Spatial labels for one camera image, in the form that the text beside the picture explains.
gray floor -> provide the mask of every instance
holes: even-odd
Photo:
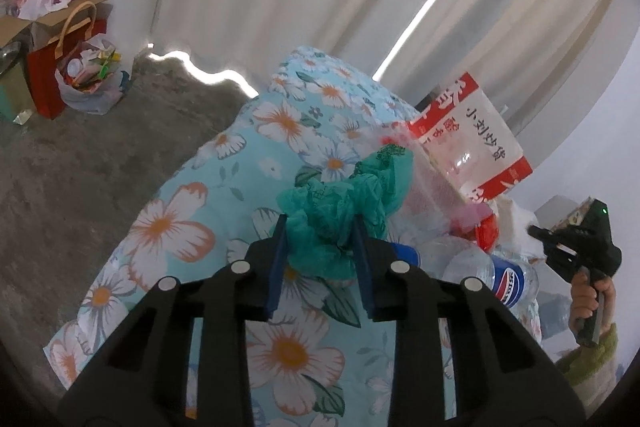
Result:
[[[145,202],[246,100],[231,81],[204,86],[178,60],[143,58],[105,116],[0,124],[0,340],[49,408],[64,390],[42,347]]]

yellow bag handle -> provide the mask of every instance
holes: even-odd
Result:
[[[89,17],[87,17],[82,22],[75,24],[73,28],[69,29],[69,26],[71,25],[71,21],[73,20],[73,18],[85,8],[91,8],[91,7],[93,7],[94,9],[91,18],[89,19]],[[78,6],[76,6],[76,8],[71,12],[69,17],[66,18],[65,25],[62,27],[62,33],[60,33],[60,37],[59,37],[60,42],[58,42],[58,45],[56,46],[56,52],[54,54],[54,57],[56,57],[56,60],[60,60],[60,58],[62,58],[62,54],[63,54],[62,47],[65,45],[65,36],[67,35],[67,33],[71,33],[72,31],[75,31],[78,28],[81,28],[85,24],[90,23],[89,27],[86,29],[86,32],[84,33],[84,40],[85,41],[89,40],[94,31],[95,20],[97,19],[97,17],[98,17],[98,8],[91,1],[85,1],[83,3],[80,3]]]

green trash bin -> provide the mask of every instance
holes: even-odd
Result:
[[[0,49],[0,120],[24,124],[35,112],[25,78],[20,42]]]

cardboard box flap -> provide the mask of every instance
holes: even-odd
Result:
[[[55,26],[60,24],[61,22],[66,21],[66,19],[71,15],[71,12],[80,4],[86,1],[91,1],[94,4],[100,4],[101,2],[105,2],[108,0],[73,0],[69,3],[69,6],[63,10],[59,10],[57,12],[47,13],[40,17],[36,22],[38,24],[43,24],[45,26]]]
[[[0,48],[4,48],[18,33],[30,25],[31,21],[9,15],[0,17]]]

hand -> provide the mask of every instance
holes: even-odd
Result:
[[[569,329],[575,333],[579,331],[577,320],[588,319],[593,312],[598,309],[596,291],[587,283],[588,277],[583,272],[574,275],[571,281],[571,312],[569,314]],[[602,314],[602,326],[600,336],[609,333],[613,312],[616,307],[616,287],[613,285],[611,277],[602,279],[594,283],[598,291],[604,294],[604,312]]]

